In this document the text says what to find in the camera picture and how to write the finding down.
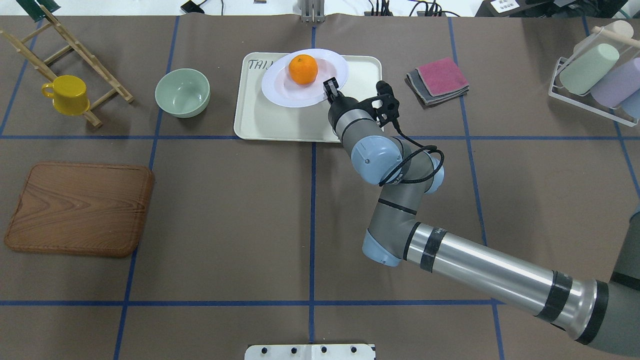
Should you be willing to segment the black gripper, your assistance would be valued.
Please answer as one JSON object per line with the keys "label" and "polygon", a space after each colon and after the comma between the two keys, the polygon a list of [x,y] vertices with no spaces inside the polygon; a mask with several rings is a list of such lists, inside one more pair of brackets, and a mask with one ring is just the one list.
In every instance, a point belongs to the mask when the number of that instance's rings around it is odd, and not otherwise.
{"label": "black gripper", "polygon": [[345,96],[339,90],[338,80],[335,77],[325,80],[323,89],[330,104],[327,114],[330,126],[336,126],[340,117],[351,110],[363,110],[378,123],[378,126],[385,126],[388,123],[398,125],[400,103],[394,96],[393,87],[384,80],[379,80],[375,84],[376,96],[362,101],[352,96]]}

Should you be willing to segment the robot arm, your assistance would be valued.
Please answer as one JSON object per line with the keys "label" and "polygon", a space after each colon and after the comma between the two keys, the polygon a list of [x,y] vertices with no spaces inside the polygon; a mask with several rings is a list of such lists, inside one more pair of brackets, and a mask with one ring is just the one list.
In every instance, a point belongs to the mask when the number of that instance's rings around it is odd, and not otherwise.
{"label": "robot arm", "polygon": [[362,252],[395,267],[406,261],[518,308],[563,330],[580,344],[637,358],[640,353],[639,211],[629,227],[608,281],[577,280],[555,269],[517,259],[482,244],[417,221],[425,194],[444,178],[444,154],[408,136],[388,136],[398,125],[399,102],[380,80],[376,95],[358,101],[339,90],[332,77],[323,82],[330,105],[327,120],[354,170],[381,187]]}

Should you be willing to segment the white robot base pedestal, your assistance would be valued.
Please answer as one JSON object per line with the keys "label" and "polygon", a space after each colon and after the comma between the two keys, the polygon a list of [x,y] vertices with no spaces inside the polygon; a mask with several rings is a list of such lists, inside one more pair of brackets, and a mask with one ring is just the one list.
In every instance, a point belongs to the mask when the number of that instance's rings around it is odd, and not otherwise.
{"label": "white robot base pedestal", "polygon": [[247,347],[245,360],[375,360],[374,344],[256,344]]}

